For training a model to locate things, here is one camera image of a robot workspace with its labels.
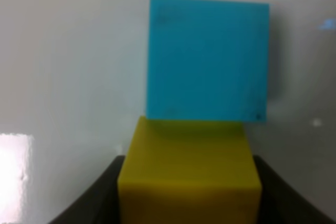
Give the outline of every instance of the cyan square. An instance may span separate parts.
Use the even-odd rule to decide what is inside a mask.
[[[265,121],[269,5],[151,0],[146,117]]]

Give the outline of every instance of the stacked blocks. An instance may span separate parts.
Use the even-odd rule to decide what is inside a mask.
[[[242,122],[266,120],[268,25],[267,4],[151,0],[122,224],[256,223],[261,184]]]

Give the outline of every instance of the cube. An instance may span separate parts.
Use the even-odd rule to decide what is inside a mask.
[[[141,117],[118,194],[122,224],[253,224],[261,183],[240,123]]]
[[[265,121],[269,5],[151,0],[146,116]]]

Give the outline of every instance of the white wall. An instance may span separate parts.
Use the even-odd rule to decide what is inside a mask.
[[[336,31],[318,29],[336,0],[241,1],[272,4],[269,123],[248,127],[252,148],[336,218]],[[0,0],[0,133],[34,138],[18,221],[52,220],[127,151],[144,111],[148,9]]]

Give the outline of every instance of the yellow cube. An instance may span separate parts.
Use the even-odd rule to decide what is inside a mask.
[[[242,124],[140,117],[118,192],[122,224],[253,224],[261,184]]]

